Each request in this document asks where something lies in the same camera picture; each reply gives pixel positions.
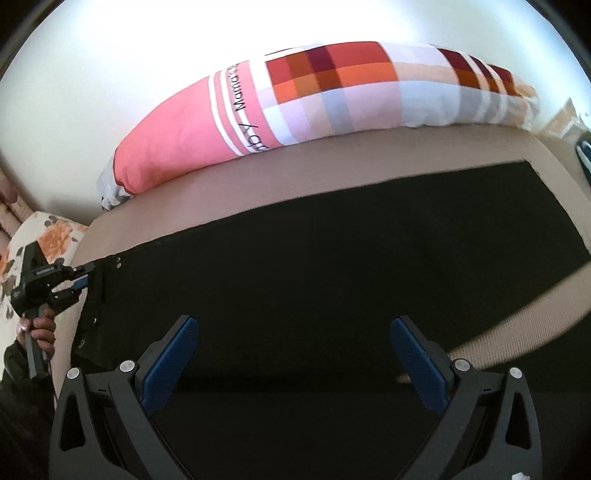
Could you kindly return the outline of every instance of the hand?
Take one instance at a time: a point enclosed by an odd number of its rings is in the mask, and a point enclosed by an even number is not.
[[[49,307],[46,307],[43,312],[43,317],[33,320],[35,329],[31,331],[31,337],[34,338],[41,350],[47,353],[49,358],[56,353],[53,343],[56,341],[56,336],[53,332],[56,331],[56,323],[54,318],[56,314]],[[25,332],[31,329],[31,321],[28,319],[21,319],[17,325],[17,341],[25,348]]]

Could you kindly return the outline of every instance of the pink pillow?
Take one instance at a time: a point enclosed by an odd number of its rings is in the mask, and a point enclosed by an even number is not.
[[[97,182],[111,209],[199,168],[369,129],[495,124],[529,129],[535,90],[509,71],[426,44],[350,42],[241,62],[158,105]]]

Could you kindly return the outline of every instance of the black fabric sheet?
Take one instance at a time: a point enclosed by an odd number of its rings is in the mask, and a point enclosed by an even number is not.
[[[409,314],[449,350],[589,260],[525,161],[314,195],[97,262],[72,364],[114,369],[192,315],[200,344],[180,387],[197,393],[173,397],[157,423],[200,478],[390,478],[435,421],[395,380],[390,321]],[[548,362],[532,361],[527,378]],[[588,383],[574,380],[579,393]],[[543,376],[538,386],[562,391]],[[250,421],[225,421],[238,418]]]

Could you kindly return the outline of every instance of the orange flower pattern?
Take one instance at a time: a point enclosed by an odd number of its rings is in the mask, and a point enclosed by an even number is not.
[[[56,258],[66,253],[72,242],[72,232],[73,228],[69,222],[56,218],[37,239],[49,263],[53,263]]]

